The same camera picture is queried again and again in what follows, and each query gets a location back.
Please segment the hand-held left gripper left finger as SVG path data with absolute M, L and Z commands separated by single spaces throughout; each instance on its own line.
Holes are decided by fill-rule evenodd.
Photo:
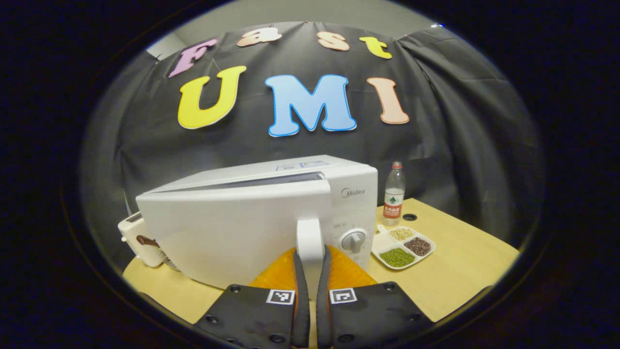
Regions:
M 310 301 L 296 250 L 278 257 L 250 285 L 226 287 L 194 327 L 237 348 L 307 348 Z

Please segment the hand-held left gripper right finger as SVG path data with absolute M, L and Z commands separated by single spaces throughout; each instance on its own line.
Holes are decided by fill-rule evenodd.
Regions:
M 376 283 L 343 253 L 325 248 L 316 300 L 320 349 L 394 349 L 432 325 L 398 283 Z

